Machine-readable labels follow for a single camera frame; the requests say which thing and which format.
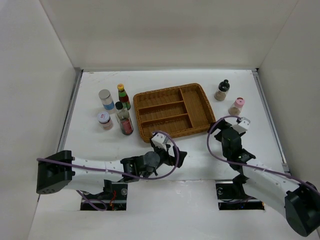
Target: black lid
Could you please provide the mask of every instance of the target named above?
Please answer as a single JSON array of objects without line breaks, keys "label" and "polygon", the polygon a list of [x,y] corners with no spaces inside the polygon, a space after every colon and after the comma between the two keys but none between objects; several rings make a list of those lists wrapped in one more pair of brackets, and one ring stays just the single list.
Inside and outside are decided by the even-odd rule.
[{"label": "black lid", "polygon": [[219,88],[219,90],[220,90],[221,92],[227,92],[227,91],[230,89],[229,81],[226,79],[226,80],[220,82],[218,88]]},{"label": "black lid", "polygon": [[121,109],[124,108],[124,105],[122,104],[122,102],[117,101],[117,102],[115,103],[115,108],[118,109],[118,110],[121,110]]}]

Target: table surface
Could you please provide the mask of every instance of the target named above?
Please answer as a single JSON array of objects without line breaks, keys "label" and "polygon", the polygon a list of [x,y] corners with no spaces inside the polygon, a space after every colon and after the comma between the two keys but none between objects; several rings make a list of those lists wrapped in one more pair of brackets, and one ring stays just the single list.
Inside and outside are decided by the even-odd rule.
[{"label": "table surface", "polygon": [[[231,87],[226,100],[219,102],[215,100],[214,92],[224,79],[229,80]],[[133,107],[129,111],[134,126],[132,135],[121,133],[114,114],[111,115],[114,123],[111,130],[100,127],[97,114],[103,111],[103,107],[98,93],[101,89],[108,89],[116,102],[119,83],[124,84],[132,103],[137,93],[198,83],[217,119],[228,115],[233,101],[243,97],[246,102],[240,116],[251,120],[250,130],[242,137],[243,147],[266,166],[283,172],[281,154],[251,70],[85,72],[64,147],[72,150],[73,156],[115,161],[143,155],[152,149],[140,138]],[[131,183],[126,211],[79,211],[80,196],[67,189],[42,195],[29,239],[125,239],[132,236],[141,240],[319,239],[316,232],[308,238],[300,237],[279,213],[268,206],[265,211],[219,211],[214,180],[232,179],[237,173],[228,164],[211,157],[206,137],[206,133],[199,133],[175,138],[180,150],[188,152],[183,166],[165,180]],[[222,156],[221,144],[214,138],[210,146]],[[158,173],[161,176],[170,169],[163,166]]]}]

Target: red label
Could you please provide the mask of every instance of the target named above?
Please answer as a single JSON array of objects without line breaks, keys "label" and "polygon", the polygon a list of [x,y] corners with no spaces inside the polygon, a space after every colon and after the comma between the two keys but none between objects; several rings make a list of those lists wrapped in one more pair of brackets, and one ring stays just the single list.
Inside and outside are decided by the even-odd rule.
[{"label": "red label", "polygon": [[131,121],[129,119],[122,121],[121,123],[126,134],[130,134],[133,131]]}]

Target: white wall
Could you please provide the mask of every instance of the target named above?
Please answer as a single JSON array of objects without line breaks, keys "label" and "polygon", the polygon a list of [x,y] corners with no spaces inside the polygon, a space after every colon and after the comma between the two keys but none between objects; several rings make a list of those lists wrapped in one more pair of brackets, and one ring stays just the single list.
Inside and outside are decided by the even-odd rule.
[{"label": "white wall", "polygon": [[53,154],[75,71],[38,0],[0,0],[0,239],[28,238],[37,157]]},{"label": "white wall", "polygon": [[259,67],[297,0],[41,0],[85,69]]},{"label": "white wall", "polygon": [[319,0],[300,0],[259,70],[289,167],[318,189],[319,13]]}]

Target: wooden tray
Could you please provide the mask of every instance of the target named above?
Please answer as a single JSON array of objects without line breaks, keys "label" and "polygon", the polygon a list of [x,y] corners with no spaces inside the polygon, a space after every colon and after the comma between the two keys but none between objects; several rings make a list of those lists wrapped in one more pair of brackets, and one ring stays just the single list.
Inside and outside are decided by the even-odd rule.
[{"label": "wooden tray", "polygon": [[216,122],[207,96],[197,83],[138,93],[133,104],[140,136],[146,143],[156,130],[178,138],[205,132]]}]

